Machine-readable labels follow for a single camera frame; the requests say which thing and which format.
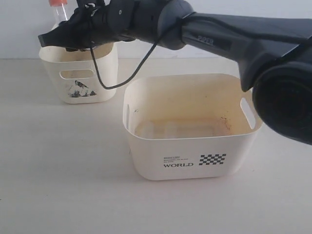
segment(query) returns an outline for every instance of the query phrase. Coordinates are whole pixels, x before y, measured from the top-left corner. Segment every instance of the white plastic basket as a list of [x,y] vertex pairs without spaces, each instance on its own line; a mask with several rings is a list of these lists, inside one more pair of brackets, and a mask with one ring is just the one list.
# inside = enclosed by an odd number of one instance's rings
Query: white plastic basket
[[134,81],[123,124],[138,173],[168,180],[235,173],[262,121],[238,78],[209,74]]
[[[118,55],[114,43],[94,50],[97,66],[106,86],[117,84]],[[103,102],[116,89],[105,90],[97,77],[90,51],[67,52],[60,47],[44,47],[39,52],[44,67],[61,100],[70,104]]]

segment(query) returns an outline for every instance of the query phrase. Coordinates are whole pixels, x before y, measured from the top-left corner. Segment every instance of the table surface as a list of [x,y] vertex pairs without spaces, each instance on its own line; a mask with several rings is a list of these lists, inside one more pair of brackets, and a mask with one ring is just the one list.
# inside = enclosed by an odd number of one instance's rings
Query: table surface
[[[138,64],[121,59],[119,80]],[[150,59],[137,77],[223,72],[221,58]],[[232,176],[148,181],[108,102],[64,104],[39,60],[0,60],[0,234],[307,234],[312,148],[264,126]]]

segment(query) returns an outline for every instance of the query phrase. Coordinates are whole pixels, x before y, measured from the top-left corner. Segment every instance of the robotic arm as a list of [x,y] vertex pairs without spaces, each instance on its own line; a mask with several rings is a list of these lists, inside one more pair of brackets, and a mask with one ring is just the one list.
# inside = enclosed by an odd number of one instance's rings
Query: robotic arm
[[191,45],[237,62],[244,92],[277,133],[312,145],[312,19],[200,14],[184,0],[78,4],[68,21],[39,36],[42,47],[87,50],[141,40],[170,50]]

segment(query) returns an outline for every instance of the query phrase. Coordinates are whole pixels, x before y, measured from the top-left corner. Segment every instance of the plastic bottle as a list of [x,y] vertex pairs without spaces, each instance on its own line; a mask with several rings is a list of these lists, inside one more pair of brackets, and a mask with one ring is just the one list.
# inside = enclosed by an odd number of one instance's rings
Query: plastic bottle
[[49,0],[56,24],[67,21],[78,7],[76,0]]

